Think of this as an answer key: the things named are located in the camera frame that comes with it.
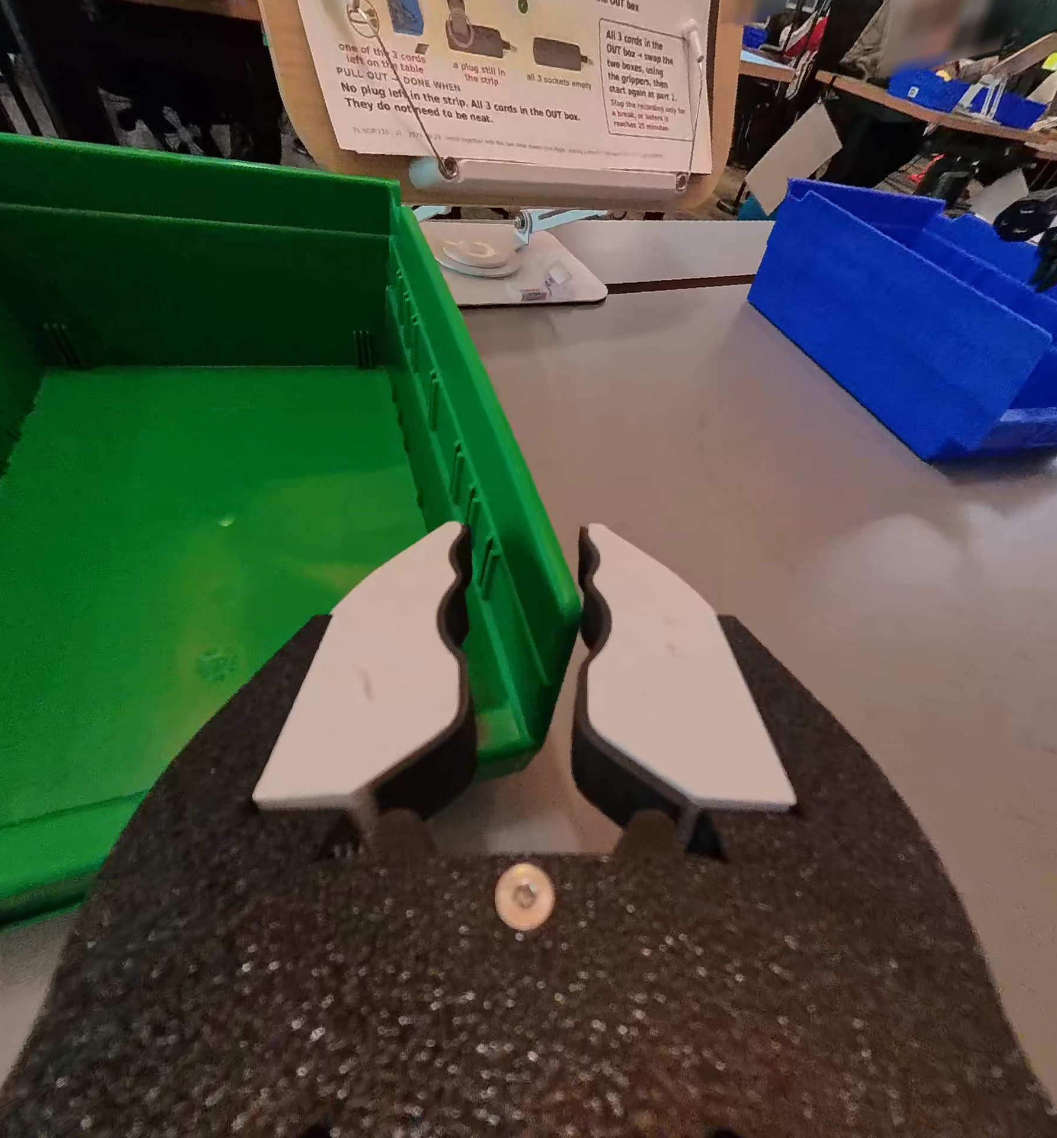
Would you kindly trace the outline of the white instruction sheet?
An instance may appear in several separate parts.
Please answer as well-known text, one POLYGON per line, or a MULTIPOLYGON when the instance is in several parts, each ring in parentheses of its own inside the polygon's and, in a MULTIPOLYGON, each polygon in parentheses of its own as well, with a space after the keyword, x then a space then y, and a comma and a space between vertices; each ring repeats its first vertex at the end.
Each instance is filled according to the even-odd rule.
POLYGON ((693 1, 306 1, 335 140, 373 157, 708 174, 693 1))

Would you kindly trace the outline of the small blue background bin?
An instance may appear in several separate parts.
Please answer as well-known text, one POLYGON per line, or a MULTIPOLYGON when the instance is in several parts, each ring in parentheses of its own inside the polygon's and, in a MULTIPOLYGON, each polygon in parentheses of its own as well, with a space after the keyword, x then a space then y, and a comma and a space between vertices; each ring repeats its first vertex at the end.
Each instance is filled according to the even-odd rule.
POLYGON ((1023 94, 990 93, 985 84, 944 79, 928 69, 906 69, 887 79, 887 92, 898 99, 942 113, 960 112, 1018 130, 1029 130, 1048 107, 1023 94))

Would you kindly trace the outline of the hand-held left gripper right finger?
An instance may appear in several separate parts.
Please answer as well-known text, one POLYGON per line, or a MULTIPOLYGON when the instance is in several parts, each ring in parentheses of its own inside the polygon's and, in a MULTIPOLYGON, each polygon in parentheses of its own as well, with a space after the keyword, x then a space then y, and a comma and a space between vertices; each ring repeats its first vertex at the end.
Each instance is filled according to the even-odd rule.
POLYGON ((571 772, 622 832, 720 855, 716 815, 784 816, 796 791, 715 608, 603 523, 578 536, 587 655, 571 772))

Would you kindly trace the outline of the wooden background table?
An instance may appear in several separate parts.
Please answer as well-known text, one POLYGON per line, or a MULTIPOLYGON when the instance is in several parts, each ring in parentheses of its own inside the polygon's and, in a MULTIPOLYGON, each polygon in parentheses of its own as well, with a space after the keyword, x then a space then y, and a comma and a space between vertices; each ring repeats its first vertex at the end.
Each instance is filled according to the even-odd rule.
POLYGON ((922 107, 918 104, 913 104, 911 100, 890 94, 887 90, 867 83, 862 79, 852 79, 826 71, 817 71, 815 80, 821 85, 824 92, 834 91, 839 94, 850 94, 861 99, 864 104, 885 108, 910 119, 923 122, 931 129, 1004 140, 1007 143, 1026 147, 1038 159, 1057 162, 1056 130, 1019 130, 960 110, 940 112, 922 107))

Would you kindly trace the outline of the instruction sheet on stand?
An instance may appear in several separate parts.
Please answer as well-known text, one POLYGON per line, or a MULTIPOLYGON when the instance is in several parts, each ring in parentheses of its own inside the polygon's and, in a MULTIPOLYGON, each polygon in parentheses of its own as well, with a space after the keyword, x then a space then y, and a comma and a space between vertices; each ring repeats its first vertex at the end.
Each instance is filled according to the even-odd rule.
POLYGON ((342 150, 327 115, 298 2, 261 2, 276 85, 294 131, 309 157, 328 173, 383 178, 408 205, 498 208, 578 208, 606 212, 695 211, 715 193, 730 152, 742 26, 735 2, 711 2, 704 79, 708 110, 708 174, 664 174, 634 170, 552 168, 492 159, 454 160, 421 156, 368 156, 342 150))

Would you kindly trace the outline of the white stand base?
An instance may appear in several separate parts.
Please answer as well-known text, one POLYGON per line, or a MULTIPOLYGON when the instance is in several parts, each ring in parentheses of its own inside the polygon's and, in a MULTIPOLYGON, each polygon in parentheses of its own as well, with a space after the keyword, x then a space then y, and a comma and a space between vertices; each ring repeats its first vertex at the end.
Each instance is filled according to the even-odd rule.
POLYGON ((510 220, 422 220, 422 234, 460 308, 593 305, 606 284, 548 231, 510 220))

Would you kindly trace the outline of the green plastic bin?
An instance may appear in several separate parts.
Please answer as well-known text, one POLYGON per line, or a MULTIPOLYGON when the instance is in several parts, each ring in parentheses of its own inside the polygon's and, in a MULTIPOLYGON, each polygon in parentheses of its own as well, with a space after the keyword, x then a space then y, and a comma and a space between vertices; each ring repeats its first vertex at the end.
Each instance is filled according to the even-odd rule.
POLYGON ((197 731, 447 521, 505 776, 578 591, 398 182, 0 133, 0 927, 77 906, 197 731))

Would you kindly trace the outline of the grey card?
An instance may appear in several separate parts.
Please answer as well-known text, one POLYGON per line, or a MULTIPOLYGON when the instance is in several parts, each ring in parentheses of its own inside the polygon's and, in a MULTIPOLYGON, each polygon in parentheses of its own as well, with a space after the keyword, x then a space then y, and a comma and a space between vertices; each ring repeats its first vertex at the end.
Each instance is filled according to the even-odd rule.
POLYGON ((1029 196, 1029 183, 1021 168, 981 188, 969 199, 971 213, 992 224, 1005 209, 1029 196))
POLYGON ((814 104, 748 172, 745 184, 765 215, 781 207, 791 180, 807 180, 834 159, 843 140, 825 104, 814 104))

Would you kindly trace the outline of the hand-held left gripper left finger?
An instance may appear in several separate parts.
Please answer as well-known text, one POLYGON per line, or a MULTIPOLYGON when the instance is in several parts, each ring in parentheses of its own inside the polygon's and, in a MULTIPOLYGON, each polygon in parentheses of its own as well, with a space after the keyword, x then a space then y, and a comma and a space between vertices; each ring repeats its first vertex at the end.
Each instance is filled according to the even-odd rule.
POLYGON ((441 523, 339 601, 251 803, 337 811, 361 828, 411 811, 428 820, 478 765, 464 641, 472 542, 441 523))

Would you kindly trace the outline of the blue plastic bin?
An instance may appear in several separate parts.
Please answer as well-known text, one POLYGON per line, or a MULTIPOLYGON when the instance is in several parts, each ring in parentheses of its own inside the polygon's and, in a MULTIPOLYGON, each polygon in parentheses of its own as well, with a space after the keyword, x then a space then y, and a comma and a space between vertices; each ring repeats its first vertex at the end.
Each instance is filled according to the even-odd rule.
POLYGON ((928 463, 1057 450, 1057 284, 936 198, 791 180, 749 304, 928 463))

